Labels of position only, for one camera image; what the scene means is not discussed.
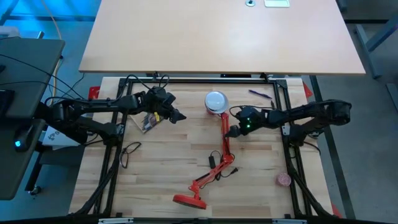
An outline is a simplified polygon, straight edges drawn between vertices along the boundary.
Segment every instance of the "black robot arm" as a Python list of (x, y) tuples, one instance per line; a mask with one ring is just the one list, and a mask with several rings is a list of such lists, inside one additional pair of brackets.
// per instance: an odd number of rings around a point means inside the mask
[(53, 128), (78, 143), (85, 143), (87, 131), (98, 133), (104, 144), (115, 144), (124, 127), (113, 123), (100, 123), (82, 116), (86, 113), (121, 112), (131, 115), (141, 112), (157, 113), (175, 124), (186, 117), (172, 106), (175, 96), (162, 87), (154, 86), (148, 92), (121, 96), (115, 100), (62, 100), (54, 104), (45, 114), (44, 120)]
[(280, 128), (291, 121), (312, 117), (304, 124), (292, 124), (285, 127), (286, 135), (292, 144), (302, 146), (305, 137), (319, 129), (334, 125), (349, 123), (349, 111), (351, 103), (341, 100), (326, 100), (318, 103), (292, 108), (290, 110), (267, 110), (258, 111), (253, 106), (242, 106), (241, 111), (233, 115), (239, 120), (239, 126), (230, 127), (227, 137), (236, 138), (239, 135), (247, 135), (259, 128)]

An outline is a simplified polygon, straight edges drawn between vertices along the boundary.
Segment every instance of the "wooden table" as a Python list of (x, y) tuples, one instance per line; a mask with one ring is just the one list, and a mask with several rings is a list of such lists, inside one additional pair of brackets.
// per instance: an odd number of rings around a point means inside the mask
[(103, 0), (79, 70), (365, 74), (335, 0)]
[[(103, 78), (99, 97), (114, 98), (118, 83), (119, 78)], [(287, 83), (292, 107), (306, 104), (301, 79), (287, 79)], [(289, 188), (275, 184), (275, 176), (286, 172), (279, 129), (262, 128), (246, 137), (230, 139), (231, 152), (236, 159), (228, 170), (230, 172), (238, 167), (239, 172), (210, 183), (201, 190), (202, 200), (208, 204), (206, 210), (172, 201), (174, 194), (192, 195), (188, 186), (193, 179), (210, 170), (210, 152), (221, 151), (221, 120), (206, 112), (203, 104), (205, 95), (211, 90), (219, 90), (228, 97), (230, 105), (271, 105), (269, 100), (249, 94), (248, 88), (274, 96), (272, 85), (170, 83), (166, 89), (177, 97), (174, 107), (187, 116), (186, 120), (177, 124), (163, 121), (142, 134), (129, 118), (123, 146), (133, 141), (140, 141), (142, 146), (130, 155), (128, 169), (119, 168), (112, 213), (123, 212), (126, 217), (174, 218), (282, 218), (286, 213), (293, 214)], [(138, 83), (132, 88), (133, 93), (142, 90), (144, 87)], [(95, 113), (94, 119), (105, 123), (111, 120), (111, 116), (111, 113)], [(237, 122), (230, 117), (230, 125)], [(307, 138), (307, 141), (316, 144), (311, 139)], [(311, 146), (304, 145), (300, 150), (308, 188), (325, 210), (331, 212), (320, 155)], [(71, 212), (77, 211), (97, 187), (104, 152), (105, 147), (101, 143), (85, 149), (70, 205)], [(105, 190), (102, 209), (107, 193), (108, 190)], [(298, 199), (304, 211), (299, 190)]]

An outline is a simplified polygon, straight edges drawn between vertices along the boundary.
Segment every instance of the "gray floor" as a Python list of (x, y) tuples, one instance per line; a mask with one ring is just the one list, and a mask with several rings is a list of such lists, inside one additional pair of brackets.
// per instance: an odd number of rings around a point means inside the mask
[[(347, 19), (387, 19), (393, 12), (398, 11), (398, 1), (394, 0), (347, 1), (349, 9), (344, 13)], [(45, 16), (45, 11), (42, 10), (40, 4), (37, 4), (38, 1), (33, 2), (35, 2), (35, 7), (30, 6), (30, 8), (34, 8), (33, 10), (38, 14)], [(27, 5), (30, 5), (29, 1), (22, 1), (22, 3), (18, 5), (15, 12), (26, 13)], [(98, 1), (91, 5), (86, 4), (84, 7), (87, 10), (85, 15), (93, 16), (98, 9)], [(0, 13), (4, 10), (4, 5), (0, 4)], [(19, 27), (24, 37), (35, 37), (38, 30), (42, 30), (45, 32), (45, 38), (57, 38), (52, 22), (7, 21), (6, 25)], [(93, 23), (59, 22), (58, 25), (63, 39), (67, 42), (63, 51), (65, 59), (58, 76), (72, 85), (82, 76), (78, 72), (78, 66)], [(372, 36), (380, 27), (381, 25), (371, 25), (365, 26), (365, 29), (368, 36)], [(352, 32), (351, 34), (358, 53), (363, 58), (356, 36)], [(332, 127), (332, 131), (355, 214), (357, 219), (361, 220), (398, 223), (398, 173), (395, 172), (398, 151), (394, 141), (398, 134), (398, 113), (384, 85), (387, 82), (398, 83), (397, 43), (398, 32), (373, 53), (374, 60), (384, 74), (378, 80), (373, 80), (369, 75), (318, 77), (323, 99), (336, 98), (353, 104), (350, 124)], [(75, 90), (87, 96), (88, 88), (99, 86), (103, 76), (116, 76), (116, 74), (86, 74)], [(303, 77), (303, 79), (310, 87), (308, 77)], [(62, 90), (68, 90), (61, 84), (59, 87)], [(322, 162), (331, 199), (340, 212), (344, 213), (324, 138), (321, 137), (318, 143), (324, 152)], [(29, 173), (28, 169), (14, 200), (0, 201), (0, 220), (67, 214), (78, 169), (44, 167), (38, 181), (38, 184), (44, 187), (44, 191), (36, 197), (31, 197), (23, 191)]]

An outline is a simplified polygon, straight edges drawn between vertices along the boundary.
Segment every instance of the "wooden tabletop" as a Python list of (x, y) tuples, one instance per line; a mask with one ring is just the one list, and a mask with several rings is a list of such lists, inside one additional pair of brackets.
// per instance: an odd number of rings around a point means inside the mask
[[(115, 97), (118, 83), (119, 78), (104, 78), (99, 97)], [(306, 104), (301, 79), (288, 79), (287, 83), (292, 106)], [(119, 168), (112, 213), (123, 212), (125, 217), (174, 218), (282, 218), (286, 213), (293, 215), (289, 188), (275, 184), (275, 176), (286, 172), (279, 129), (262, 128), (246, 137), (230, 139), (231, 152), (236, 159), (225, 175), (234, 167), (238, 167), (239, 171), (208, 184), (200, 191), (202, 200), (208, 205), (206, 210), (172, 201), (175, 194), (192, 195), (188, 186), (193, 179), (210, 170), (210, 153), (214, 150), (221, 152), (221, 120), (206, 112), (203, 104), (205, 95), (211, 90), (219, 90), (228, 97), (230, 105), (271, 105), (269, 100), (249, 94), (248, 88), (274, 96), (271, 85), (170, 83), (166, 89), (177, 97), (173, 105), (187, 116), (186, 120), (177, 124), (162, 121), (143, 134), (131, 118), (127, 119), (123, 146), (134, 141), (140, 141), (142, 146), (130, 155), (127, 169)], [(132, 92), (142, 90), (142, 85), (134, 84)], [(109, 122), (111, 113), (95, 113), (94, 119)], [(231, 125), (237, 122), (230, 117)], [(307, 138), (307, 141), (316, 144), (312, 139)], [(85, 149), (70, 205), (71, 212), (77, 211), (97, 187), (104, 152), (105, 147), (101, 143)], [(331, 212), (318, 151), (304, 146), (301, 147), (301, 155), (309, 189), (326, 211)], [(107, 193), (108, 190), (105, 190), (102, 209)], [(304, 211), (299, 190), (298, 200)]]
[(103, 0), (79, 70), (365, 74), (335, 0)]

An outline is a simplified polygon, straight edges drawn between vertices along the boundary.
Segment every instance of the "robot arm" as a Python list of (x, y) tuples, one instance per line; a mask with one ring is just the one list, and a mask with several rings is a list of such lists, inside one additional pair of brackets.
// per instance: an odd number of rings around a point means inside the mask
[(255, 107), (243, 106), (241, 111), (234, 115), (239, 120), (239, 126), (231, 126), (226, 137), (236, 138), (241, 134), (245, 136), (259, 128), (275, 129), (291, 121), (313, 117), (303, 125), (293, 124), (288, 128), (289, 133), (287, 135), (289, 135), (290, 141), (302, 146), (307, 134), (331, 124), (339, 126), (349, 123), (350, 109), (351, 103), (341, 100), (309, 103), (285, 111), (265, 109), (258, 111)]
[(148, 92), (118, 97), (115, 100), (63, 100), (54, 104), (43, 119), (53, 128), (63, 132), (78, 143), (85, 143), (87, 131), (98, 133), (104, 144), (116, 142), (124, 131), (113, 123), (99, 123), (82, 116), (85, 113), (122, 112), (139, 114), (141, 112), (157, 113), (175, 124), (186, 117), (172, 106), (175, 96), (167, 93), (162, 87), (154, 86)]

